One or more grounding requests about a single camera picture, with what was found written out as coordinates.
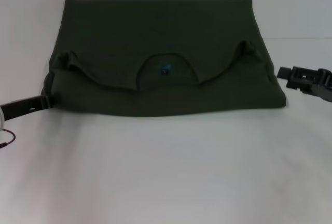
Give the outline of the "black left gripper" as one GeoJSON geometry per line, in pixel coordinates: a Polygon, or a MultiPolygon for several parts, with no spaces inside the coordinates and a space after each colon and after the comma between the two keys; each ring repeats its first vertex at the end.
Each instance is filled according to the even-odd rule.
{"type": "Polygon", "coordinates": [[[20,117],[43,109],[54,107],[52,95],[41,95],[1,105],[4,117],[20,117]]]}

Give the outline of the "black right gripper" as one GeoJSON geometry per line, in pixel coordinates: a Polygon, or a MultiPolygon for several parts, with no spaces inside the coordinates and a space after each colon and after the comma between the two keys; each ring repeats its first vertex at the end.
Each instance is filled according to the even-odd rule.
{"type": "Polygon", "coordinates": [[[299,90],[303,94],[317,96],[331,102],[331,71],[327,69],[280,67],[276,77],[286,80],[286,87],[289,89],[299,90]]]}

